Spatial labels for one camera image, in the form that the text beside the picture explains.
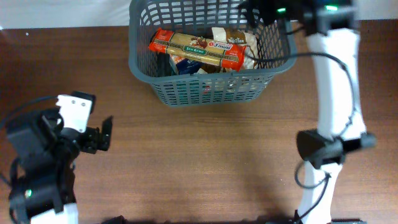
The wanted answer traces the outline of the beige pouch white contents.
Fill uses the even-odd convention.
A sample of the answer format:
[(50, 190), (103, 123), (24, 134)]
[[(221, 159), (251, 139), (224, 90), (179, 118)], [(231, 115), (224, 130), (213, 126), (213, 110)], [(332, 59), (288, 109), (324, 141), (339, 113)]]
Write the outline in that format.
[(213, 39), (205, 39), (205, 55), (198, 61), (225, 68), (227, 72), (257, 69), (257, 38), (254, 34), (212, 27)]

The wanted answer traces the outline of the San Remo spaghetti packet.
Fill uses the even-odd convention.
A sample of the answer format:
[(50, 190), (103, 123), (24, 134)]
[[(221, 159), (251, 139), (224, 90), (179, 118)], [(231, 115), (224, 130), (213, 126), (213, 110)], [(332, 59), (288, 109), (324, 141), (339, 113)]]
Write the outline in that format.
[(244, 63), (244, 46), (158, 29), (148, 46), (158, 53), (176, 55), (238, 71)]

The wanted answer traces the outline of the beige pouch chocolate contents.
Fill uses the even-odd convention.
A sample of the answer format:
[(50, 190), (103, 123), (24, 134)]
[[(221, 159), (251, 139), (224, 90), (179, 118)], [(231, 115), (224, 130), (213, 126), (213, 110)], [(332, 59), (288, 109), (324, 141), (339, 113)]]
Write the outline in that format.
[(203, 64), (197, 71), (199, 74), (211, 74), (211, 73), (227, 73), (228, 71), (219, 66)]

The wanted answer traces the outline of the Kleenex tissue pack box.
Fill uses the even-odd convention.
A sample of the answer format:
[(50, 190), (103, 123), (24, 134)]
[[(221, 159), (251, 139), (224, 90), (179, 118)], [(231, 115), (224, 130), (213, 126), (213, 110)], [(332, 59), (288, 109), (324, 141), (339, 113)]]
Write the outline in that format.
[(201, 68), (201, 62), (187, 58), (170, 55), (170, 66), (177, 75), (194, 74)]

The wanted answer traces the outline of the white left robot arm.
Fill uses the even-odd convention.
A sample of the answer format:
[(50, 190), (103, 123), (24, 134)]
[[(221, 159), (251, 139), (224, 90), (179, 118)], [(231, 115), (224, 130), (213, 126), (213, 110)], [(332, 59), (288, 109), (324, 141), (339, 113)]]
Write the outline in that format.
[(59, 214), (76, 202), (73, 191), (73, 161), (79, 153), (95, 154), (110, 147), (113, 117), (101, 128), (79, 133), (62, 123), (57, 115), (34, 111), (6, 124), (6, 134), (18, 157), (10, 168), (9, 214), (14, 223), (32, 223), (41, 212)]

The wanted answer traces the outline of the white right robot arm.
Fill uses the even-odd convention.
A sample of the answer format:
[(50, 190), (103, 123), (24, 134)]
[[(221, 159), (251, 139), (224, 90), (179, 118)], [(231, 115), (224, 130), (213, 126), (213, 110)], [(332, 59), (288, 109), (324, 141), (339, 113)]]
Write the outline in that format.
[(376, 145), (361, 112), (357, 5), (353, 0), (244, 1), (238, 9), (251, 27), (296, 20), (304, 31), (318, 90), (316, 129), (299, 131), (301, 162), (295, 168), (302, 188), (293, 223), (331, 223), (331, 203), (346, 156)]

